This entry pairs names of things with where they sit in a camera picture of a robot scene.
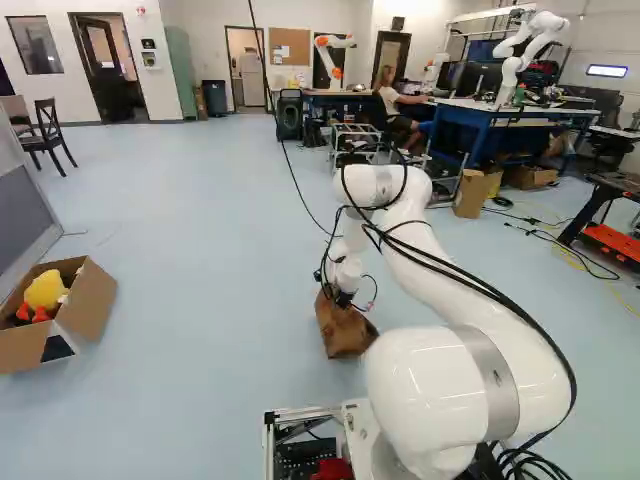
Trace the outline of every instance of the woman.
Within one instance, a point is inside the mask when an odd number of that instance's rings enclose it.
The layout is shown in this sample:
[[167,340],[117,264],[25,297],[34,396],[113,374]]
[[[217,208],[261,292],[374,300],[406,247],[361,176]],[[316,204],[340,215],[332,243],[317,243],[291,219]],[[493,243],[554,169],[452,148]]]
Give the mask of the woman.
[[431,97],[427,95],[400,95],[391,85],[396,76],[396,67],[385,65],[380,70],[378,80],[375,85],[375,92],[378,92],[384,102],[389,118],[387,122],[392,130],[411,132],[411,136],[402,146],[405,150],[409,150],[421,137],[423,133],[429,133],[431,122],[418,123],[415,120],[405,117],[398,112],[396,103],[405,105],[421,104],[428,101]]

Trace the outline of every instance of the blue floor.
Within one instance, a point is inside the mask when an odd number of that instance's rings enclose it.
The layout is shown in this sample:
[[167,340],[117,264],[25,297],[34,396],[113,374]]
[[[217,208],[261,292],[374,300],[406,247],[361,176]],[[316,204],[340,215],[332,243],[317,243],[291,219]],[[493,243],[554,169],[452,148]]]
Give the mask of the blue floor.
[[[49,161],[41,184],[69,232],[48,259],[89,254],[119,283],[102,342],[67,364],[0,379],[0,478],[260,479],[261,415],[365,393],[356,361],[329,361],[312,272],[325,246],[296,196],[271,120],[77,127],[80,164]],[[336,201],[322,150],[289,144],[309,206],[329,227]],[[514,212],[573,216],[590,187],[508,191]],[[611,215],[622,228],[636,207]],[[528,310],[579,382],[573,415],[540,447],[575,479],[638,478],[640,311],[635,281],[571,268],[505,218],[428,212],[456,262]],[[381,329],[439,322],[375,252]],[[366,302],[363,292],[362,302]]]

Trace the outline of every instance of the window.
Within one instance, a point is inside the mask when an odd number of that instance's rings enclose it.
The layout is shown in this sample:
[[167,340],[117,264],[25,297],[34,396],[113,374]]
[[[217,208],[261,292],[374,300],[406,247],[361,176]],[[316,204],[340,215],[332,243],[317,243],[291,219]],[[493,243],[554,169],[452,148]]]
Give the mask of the window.
[[7,22],[28,75],[64,73],[47,17],[7,17]]
[[618,65],[591,64],[589,65],[589,68],[587,68],[587,75],[594,75],[596,77],[623,78],[628,71],[629,67],[622,67]]

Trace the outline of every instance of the brown paper bag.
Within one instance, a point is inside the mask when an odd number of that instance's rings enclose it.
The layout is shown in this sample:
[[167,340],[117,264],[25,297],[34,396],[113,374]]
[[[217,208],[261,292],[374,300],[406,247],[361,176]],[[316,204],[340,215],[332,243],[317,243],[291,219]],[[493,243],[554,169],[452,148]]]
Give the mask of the brown paper bag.
[[379,336],[378,330],[355,308],[342,309],[322,289],[315,302],[316,318],[329,358],[364,353]]

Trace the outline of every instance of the yellow stuffed toy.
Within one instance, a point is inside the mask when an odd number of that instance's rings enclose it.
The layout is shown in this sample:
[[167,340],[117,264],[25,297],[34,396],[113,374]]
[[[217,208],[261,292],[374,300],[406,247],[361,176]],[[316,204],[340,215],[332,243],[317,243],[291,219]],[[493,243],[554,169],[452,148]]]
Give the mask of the yellow stuffed toy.
[[33,323],[51,320],[48,312],[54,310],[60,297],[69,294],[60,276],[60,270],[47,270],[33,279],[31,285],[24,291],[24,303],[16,312],[20,320],[29,321],[29,309],[35,312]]

